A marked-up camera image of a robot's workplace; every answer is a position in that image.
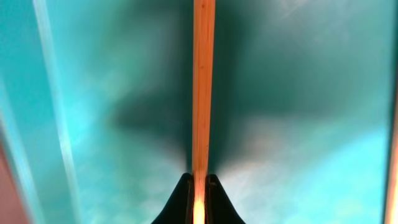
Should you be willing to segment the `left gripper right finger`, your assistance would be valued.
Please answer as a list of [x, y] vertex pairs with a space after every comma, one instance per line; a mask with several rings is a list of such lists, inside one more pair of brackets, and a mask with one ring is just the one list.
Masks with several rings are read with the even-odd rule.
[[245, 224], [215, 174], [209, 174], [206, 177], [205, 223]]

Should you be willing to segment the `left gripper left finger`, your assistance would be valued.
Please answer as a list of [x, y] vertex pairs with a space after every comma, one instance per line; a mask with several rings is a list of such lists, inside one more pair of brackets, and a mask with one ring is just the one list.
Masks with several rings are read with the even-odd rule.
[[194, 181], [189, 173], [182, 174], [162, 211], [152, 224], [192, 224]]

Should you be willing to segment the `wooden chopstick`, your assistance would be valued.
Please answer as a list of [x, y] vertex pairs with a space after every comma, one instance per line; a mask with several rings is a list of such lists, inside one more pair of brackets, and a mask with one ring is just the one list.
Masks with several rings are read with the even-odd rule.
[[215, 0], [193, 2], [193, 224], [205, 224], [206, 215], [205, 179], [209, 161], [215, 11]]
[[391, 146], [383, 224], [397, 223], [397, 91], [394, 93]]

